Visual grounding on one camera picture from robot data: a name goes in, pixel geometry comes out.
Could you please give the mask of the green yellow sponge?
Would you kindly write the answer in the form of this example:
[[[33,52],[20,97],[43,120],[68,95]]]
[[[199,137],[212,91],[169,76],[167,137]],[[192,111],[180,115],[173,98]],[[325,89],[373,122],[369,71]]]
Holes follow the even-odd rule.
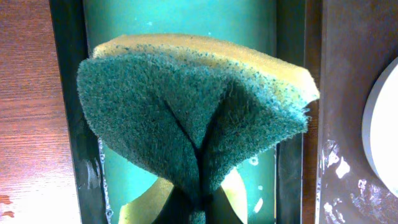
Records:
[[[77,70],[90,129],[157,177],[127,204],[126,223],[209,223],[216,193],[246,221],[233,169],[308,126],[320,97],[310,72],[225,40],[122,35]]]

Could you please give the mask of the grey plate with stain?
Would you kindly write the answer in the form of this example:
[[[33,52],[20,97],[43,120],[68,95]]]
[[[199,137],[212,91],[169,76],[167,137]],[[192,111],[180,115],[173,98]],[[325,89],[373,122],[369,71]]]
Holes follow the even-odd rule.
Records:
[[[397,195],[397,59],[380,74],[368,95],[361,134],[371,169]]]

